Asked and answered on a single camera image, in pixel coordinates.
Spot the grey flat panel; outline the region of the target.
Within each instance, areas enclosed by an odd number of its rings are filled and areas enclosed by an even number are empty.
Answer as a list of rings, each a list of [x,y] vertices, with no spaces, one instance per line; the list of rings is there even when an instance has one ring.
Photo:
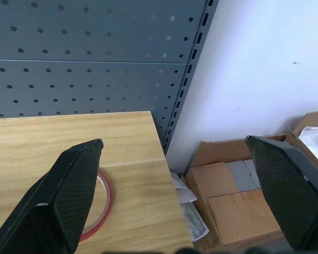
[[[228,167],[239,192],[260,189],[260,182],[252,159],[227,162]]]

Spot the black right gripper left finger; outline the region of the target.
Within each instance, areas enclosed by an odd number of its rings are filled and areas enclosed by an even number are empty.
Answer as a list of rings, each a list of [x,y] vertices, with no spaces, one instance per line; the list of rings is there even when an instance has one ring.
[[[65,150],[0,228],[0,253],[74,253],[95,193],[103,141]]]

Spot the grey perforated pegboard panel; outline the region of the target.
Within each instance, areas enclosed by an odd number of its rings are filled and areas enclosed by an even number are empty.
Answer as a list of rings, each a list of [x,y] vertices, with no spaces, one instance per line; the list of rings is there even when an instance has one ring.
[[[0,118],[149,111],[167,151],[219,0],[0,0]]]

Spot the red adhesive tape roll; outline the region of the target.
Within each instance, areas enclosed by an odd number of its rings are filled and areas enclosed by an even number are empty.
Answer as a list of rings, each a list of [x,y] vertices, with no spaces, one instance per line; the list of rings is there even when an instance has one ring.
[[[85,241],[86,239],[93,236],[105,223],[107,220],[113,206],[114,201],[114,191],[112,189],[111,181],[106,177],[106,175],[99,170],[97,173],[97,179],[101,183],[101,185],[104,187],[106,191],[106,202],[104,209],[101,213],[101,215],[98,217],[98,219],[90,225],[87,229],[83,229],[83,232],[80,236],[79,242]]]

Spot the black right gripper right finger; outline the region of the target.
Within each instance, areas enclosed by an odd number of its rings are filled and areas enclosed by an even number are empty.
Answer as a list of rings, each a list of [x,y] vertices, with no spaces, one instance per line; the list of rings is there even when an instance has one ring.
[[[260,187],[293,250],[318,250],[318,169],[297,147],[249,135]]]

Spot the white plastic wrapped packet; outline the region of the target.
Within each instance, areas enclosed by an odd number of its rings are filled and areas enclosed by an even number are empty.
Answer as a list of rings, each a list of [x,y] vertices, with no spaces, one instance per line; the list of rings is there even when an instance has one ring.
[[[170,172],[173,185],[187,223],[191,240],[196,242],[209,233],[209,229],[196,209],[196,195],[174,172]]]

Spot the large open cardboard box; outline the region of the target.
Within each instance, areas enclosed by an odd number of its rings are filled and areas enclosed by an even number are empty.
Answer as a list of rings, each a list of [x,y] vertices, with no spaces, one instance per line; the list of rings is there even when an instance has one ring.
[[[202,141],[186,174],[196,208],[209,228],[202,252],[274,248],[284,238],[268,207],[244,139]]]

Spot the cardboard box with white bag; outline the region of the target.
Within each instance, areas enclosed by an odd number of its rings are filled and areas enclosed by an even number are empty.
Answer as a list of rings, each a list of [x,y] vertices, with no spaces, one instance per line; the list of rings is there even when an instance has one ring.
[[[288,129],[286,142],[298,148],[318,168],[318,111],[305,114],[295,129]]]

